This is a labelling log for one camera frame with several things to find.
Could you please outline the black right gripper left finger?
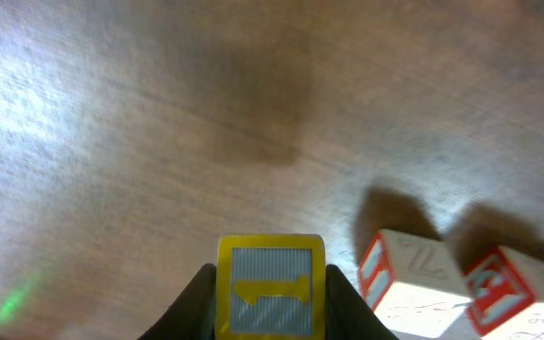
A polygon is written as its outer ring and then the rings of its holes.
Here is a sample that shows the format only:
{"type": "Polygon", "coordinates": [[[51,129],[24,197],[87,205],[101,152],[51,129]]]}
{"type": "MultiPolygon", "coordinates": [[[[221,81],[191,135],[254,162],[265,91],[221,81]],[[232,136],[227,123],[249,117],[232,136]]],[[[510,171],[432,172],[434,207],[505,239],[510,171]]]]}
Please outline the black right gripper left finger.
{"type": "Polygon", "coordinates": [[[216,266],[205,263],[139,340],[213,340],[216,266]]]}

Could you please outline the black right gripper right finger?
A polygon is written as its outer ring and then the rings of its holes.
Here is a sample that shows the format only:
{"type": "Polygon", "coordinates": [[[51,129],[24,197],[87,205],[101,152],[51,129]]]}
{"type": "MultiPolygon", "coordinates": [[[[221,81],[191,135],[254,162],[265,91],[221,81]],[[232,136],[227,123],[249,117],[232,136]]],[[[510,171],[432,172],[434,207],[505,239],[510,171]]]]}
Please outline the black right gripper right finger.
{"type": "Polygon", "coordinates": [[[398,340],[334,264],[326,266],[325,286],[326,340],[398,340]]]}

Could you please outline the block with red I and fish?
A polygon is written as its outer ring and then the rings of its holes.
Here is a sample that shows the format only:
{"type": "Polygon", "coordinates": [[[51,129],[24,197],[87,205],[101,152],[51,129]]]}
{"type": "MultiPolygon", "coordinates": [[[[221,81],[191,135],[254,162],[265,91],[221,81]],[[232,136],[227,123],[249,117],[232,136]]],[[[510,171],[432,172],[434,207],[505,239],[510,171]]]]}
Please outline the block with red I and fish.
{"type": "Polygon", "coordinates": [[[470,292],[441,241],[381,229],[357,271],[360,294],[384,326],[441,336],[471,303],[470,292]]]}

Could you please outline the block with yellow I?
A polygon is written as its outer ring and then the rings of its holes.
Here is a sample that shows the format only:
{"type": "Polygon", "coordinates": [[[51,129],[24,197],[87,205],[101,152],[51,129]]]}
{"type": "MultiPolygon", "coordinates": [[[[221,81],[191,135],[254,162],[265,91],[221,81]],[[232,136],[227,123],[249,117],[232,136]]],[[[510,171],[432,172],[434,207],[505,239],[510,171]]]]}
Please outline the block with yellow I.
{"type": "Polygon", "coordinates": [[[324,340],[325,264],[316,234],[221,237],[215,337],[324,340]]]}

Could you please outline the block with red letter side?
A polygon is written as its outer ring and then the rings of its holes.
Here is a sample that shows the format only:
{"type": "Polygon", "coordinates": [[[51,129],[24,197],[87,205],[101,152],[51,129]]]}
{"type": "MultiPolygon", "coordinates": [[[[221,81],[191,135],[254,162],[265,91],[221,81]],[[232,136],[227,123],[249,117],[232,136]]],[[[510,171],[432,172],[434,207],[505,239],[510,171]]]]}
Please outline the block with red letter side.
{"type": "Polygon", "coordinates": [[[483,340],[544,340],[544,262],[496,246],[465,279],[467,317],[483,340]]]}

